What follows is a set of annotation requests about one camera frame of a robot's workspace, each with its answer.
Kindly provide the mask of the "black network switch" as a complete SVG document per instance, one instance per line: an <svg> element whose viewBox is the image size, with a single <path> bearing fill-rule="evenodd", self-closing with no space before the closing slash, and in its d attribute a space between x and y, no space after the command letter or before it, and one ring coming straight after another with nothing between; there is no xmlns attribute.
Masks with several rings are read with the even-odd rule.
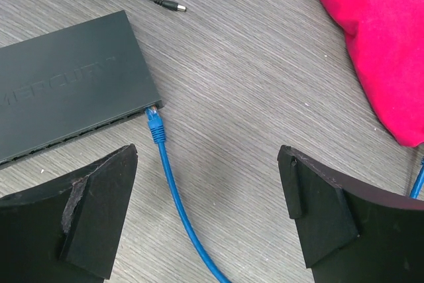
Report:
<svg viewBox="0 0 424 283"><path fill-rule="evenodd" d="M162 107L118 11L1 49L1 163Z"/></svg>

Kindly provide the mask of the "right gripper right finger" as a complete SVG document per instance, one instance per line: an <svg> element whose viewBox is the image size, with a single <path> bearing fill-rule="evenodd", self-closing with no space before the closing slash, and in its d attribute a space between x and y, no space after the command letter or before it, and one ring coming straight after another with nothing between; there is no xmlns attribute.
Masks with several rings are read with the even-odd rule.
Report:
<svg viewBox="0 0 424 283"><path fill-rule="evenodd" d="M423 281L422 201L367 184L286 145L278 167L314 281Z"/></svg>

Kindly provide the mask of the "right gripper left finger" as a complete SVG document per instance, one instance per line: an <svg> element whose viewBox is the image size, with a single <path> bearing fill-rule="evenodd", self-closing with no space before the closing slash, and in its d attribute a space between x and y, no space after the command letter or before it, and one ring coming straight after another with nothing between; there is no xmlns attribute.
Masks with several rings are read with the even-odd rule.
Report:
<svg viewBox="0 0 424 283"><path fill-rule="evenodd" d="M133 190L133 144L1 198L2 282L103 282L111 277Z"/></svg>

